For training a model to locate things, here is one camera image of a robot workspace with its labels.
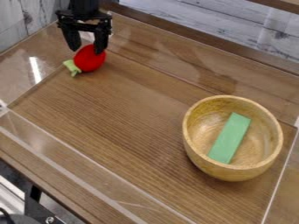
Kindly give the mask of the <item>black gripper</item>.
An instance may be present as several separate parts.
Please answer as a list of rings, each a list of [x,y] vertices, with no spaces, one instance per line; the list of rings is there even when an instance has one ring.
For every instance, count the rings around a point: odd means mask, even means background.
[[[77,31],[95,32],[95,54],[101,54],[108,47],[112,16],[99,10],[99,0],[69,0],[68,9],[57,10],[56,16],[69,49],[76,52],[81,46]]]

